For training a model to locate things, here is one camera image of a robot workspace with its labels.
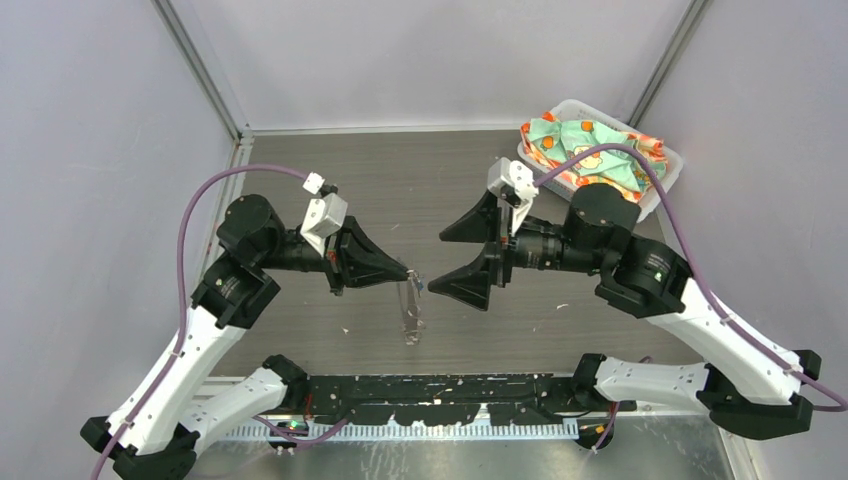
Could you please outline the blue capped key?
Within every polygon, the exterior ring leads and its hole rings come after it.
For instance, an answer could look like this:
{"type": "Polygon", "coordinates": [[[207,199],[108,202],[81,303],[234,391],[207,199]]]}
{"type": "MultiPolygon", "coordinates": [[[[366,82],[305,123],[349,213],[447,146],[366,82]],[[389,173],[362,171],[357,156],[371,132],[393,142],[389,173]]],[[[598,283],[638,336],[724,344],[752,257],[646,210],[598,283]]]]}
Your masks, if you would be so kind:
{"type": "Polygon", "coordinates": [[[421,293],[425,289],[424,282],[421,276],[417,272],[413,272],[411,275],[411,281],[418,293],[421,293]]]}

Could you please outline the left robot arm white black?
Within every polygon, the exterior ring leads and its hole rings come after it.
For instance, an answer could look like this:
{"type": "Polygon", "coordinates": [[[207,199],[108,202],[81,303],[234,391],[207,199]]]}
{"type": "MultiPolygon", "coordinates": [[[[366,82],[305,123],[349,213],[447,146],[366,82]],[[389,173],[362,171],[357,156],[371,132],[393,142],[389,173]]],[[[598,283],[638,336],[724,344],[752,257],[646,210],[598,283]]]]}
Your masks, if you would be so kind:
{"type": "Polygon", "coordinates": [[[82,427],[82,438],[123,479],[182,479],[240,423],[273,409],[293,414],[306,404],[308,374],[281,355],[224,392],[195,400],[212,369],[279,293],[272,270],[321,274],[337,295],[403,282],[409,273],[367,237],[334,193],[311,200],[294,229],[265,197],[240,197],[217,237],[222,254],[204,273],[153,369],[121,407],[82,427]]]}

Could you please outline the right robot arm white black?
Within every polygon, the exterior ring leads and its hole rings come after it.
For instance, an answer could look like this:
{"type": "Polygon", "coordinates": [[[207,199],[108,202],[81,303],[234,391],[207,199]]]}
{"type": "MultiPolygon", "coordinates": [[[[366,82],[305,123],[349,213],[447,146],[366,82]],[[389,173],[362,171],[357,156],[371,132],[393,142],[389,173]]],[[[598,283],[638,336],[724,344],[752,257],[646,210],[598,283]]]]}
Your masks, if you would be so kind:
{"type": "Polygon", "coordinates": [[[762,353],[721,320],[703,298],[689,263],[664,243],[634,228],[639,207],[605,184],[580,187],[564,221],[528,217],[515,233],[501,226],[503,210],[491,193],[440,239],[479,243],[471,263],[432,280],[428,288],[478,310],[516,268],[584,273],[599,279],[595,293],[614,309],[671,333],[700,356],[690,365],[634,363],[584,354],[571,380],[571,397],[584,410],[625,401],[705,412],[717,426],[752,440],[807,431],[814,408],[801,395],[797,366],[817,376],[820,357],[775,346],[762,353]]]}

